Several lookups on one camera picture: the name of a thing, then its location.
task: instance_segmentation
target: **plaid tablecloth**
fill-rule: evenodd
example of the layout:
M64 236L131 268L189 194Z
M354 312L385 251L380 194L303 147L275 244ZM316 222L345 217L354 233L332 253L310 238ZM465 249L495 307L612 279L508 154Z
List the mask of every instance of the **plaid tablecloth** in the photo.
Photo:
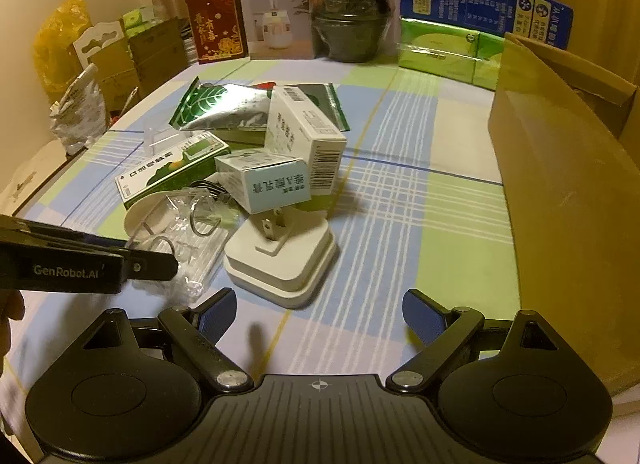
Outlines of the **plaid tablecloth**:
M487 131L492 92L395 64L235 60L193 66L129 112L26 213L29 219L124 237L114 177L144 158L143 130L167 123L194 76L235 83L327 83L351 126L330 223L339 254L313 302L285 311L242 289L218 347L257 376L377 372L417 346L401 315L417 287L447 307L493 318L518 309L513 242ZM224 269L210 293L231 285ZM164 301L127 285L116 296L25 293L0 380L0 407L27 450L26 391L98 314L156 315Z

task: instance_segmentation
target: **white charger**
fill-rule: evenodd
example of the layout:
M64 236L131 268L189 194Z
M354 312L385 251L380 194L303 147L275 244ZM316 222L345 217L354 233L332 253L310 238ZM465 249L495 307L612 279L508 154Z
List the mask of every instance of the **white charger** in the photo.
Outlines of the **white charger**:
M251 215L229 239L232 282L287 309L308 303L337 249L322 211L283 209Z

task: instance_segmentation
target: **stacked black pots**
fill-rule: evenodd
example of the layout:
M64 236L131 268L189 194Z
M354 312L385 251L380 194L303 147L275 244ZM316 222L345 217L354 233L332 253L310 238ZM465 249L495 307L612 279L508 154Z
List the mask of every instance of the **stacked black pots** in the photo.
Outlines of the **stacked black pots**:
M329 58L367 62L378 51L390 13L387 0L321 0L313 22Z

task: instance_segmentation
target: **yellow plastic bag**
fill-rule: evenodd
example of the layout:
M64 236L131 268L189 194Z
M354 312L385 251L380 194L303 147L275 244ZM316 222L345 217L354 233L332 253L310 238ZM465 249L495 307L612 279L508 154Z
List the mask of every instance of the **yellow plastic bag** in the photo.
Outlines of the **yellow plastic bag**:
M59 101L82 72L73 42L91 25L84 0L66 0L36 34L33 63L51 103Z

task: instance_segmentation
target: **ribbed black surface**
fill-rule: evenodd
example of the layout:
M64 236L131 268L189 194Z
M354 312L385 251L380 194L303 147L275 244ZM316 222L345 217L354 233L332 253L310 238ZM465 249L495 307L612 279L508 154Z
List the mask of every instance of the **ribbed black surface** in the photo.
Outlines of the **ribbed black surface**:
M266 376L253 392L215 400L187 437L136 464L493 462L452 439L423 400L385 392L375 376Z

